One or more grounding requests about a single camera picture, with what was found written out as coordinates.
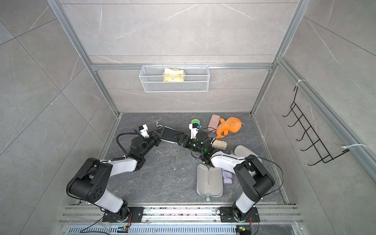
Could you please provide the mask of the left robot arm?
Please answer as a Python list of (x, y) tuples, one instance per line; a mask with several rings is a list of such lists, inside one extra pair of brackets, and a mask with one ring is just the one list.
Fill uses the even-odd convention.
[(130, 150), (123, 157), (112, 160), (89, 158), (69, 181), (67, 195), (87, 201), (106, 213), (119, 217), (127, 216), (127, 203), (107, 189), (112, 176), (140, 170), (146, 162), (146, 154), (161, 142), (161, 134), (152, 131), (149, 137), (136, 136), (130, 145)]

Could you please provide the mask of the black zippered umbrella sleeve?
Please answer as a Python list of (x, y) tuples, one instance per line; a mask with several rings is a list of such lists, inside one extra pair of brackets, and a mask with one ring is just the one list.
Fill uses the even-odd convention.
[(164, 142), (179, 145), (181, 138), (185, 137), (186, 135), (183, 131), (163, 126), (158, 123), (156, 126), (156, 131), (159, 133), (161, 140)]

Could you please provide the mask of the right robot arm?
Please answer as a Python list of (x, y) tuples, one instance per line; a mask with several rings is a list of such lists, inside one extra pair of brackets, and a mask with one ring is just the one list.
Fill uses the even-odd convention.
[(243, 221), (261, 198), (271, 194), (275, 179), (257, 155), (251, 153), (245, 157), (238, 157), (224, 153), (213, 147), (212, 138), (200, 140), (192, 139), (186, 134), (176, 134), (173, 139), (179, 146), (198, 152), (203, 163), (229, 171), (236, 176), (242, 188), (242, 194), (233, 204), (233, 215), (238, 221)]

